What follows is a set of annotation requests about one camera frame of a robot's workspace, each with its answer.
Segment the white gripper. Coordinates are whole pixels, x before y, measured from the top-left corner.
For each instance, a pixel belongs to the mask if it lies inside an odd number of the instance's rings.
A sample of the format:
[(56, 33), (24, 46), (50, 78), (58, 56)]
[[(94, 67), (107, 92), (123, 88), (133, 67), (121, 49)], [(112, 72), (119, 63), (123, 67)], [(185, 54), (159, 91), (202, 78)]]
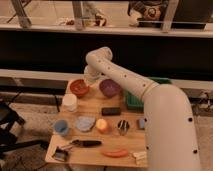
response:
[(84, 69), (84, 81), (87, 85), (94, 84), (99, 78), (101, 73), (87, 65)]

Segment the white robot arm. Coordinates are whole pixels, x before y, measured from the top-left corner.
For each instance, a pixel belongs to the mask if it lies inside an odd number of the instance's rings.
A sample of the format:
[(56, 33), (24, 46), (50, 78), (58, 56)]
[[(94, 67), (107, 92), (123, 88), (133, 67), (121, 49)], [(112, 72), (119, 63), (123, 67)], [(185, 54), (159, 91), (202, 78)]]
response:
[(101, 74), (144, 103), (148, 171), (201, 171), (192, 107), (187, 95), (172, 84), (159, 84), (112, 62), (108, 47), (86, 55), (89, 82)]

